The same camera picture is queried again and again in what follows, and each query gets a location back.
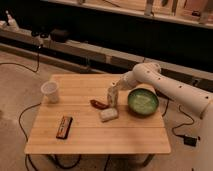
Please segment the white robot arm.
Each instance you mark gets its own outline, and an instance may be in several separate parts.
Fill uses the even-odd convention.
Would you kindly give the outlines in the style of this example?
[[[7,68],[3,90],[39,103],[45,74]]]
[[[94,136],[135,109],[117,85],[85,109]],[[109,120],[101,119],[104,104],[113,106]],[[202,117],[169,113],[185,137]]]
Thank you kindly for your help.
[[[152,85],[201,119],[213,114],[213,93],[162,75],[158,63],[136,64],[131,71],[121,76],[116,87],[119,90],[130,90],[142,83]]]

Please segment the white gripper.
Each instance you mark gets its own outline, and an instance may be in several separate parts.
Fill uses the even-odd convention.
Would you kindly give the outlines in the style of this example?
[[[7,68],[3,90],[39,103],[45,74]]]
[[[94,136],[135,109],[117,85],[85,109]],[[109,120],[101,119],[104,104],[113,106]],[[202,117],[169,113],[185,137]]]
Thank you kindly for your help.
[[[115,84],[115,88],[120,91],[120,90],[130,90],[131,86],[128,84],[126,77],[122,76],[120,80]]]

